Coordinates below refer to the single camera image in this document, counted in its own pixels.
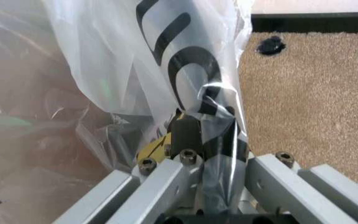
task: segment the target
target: black base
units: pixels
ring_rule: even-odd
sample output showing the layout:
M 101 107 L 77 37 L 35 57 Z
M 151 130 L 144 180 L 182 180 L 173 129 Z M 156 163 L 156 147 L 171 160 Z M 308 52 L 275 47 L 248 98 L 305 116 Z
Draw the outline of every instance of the black base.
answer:
M 358 13 L 253 14 L 254 32 L 358 33 Z

